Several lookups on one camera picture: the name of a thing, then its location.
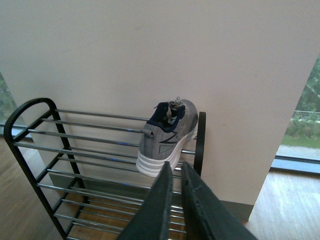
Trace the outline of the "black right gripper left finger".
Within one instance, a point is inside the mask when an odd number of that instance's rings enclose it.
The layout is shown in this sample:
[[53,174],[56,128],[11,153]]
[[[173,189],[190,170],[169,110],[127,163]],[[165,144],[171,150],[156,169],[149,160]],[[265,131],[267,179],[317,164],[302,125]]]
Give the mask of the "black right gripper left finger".
[[171,216],[173,176],[165,162],[141,208],[118,236],[119,240],[167,240]]

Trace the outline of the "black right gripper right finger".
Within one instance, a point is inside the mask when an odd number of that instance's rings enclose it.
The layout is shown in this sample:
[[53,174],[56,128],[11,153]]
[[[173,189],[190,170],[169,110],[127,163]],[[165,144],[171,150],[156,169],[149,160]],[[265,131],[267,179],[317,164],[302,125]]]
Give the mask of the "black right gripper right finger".
[[255,240],[188,162],[181,169],[181,194],[188,240]]

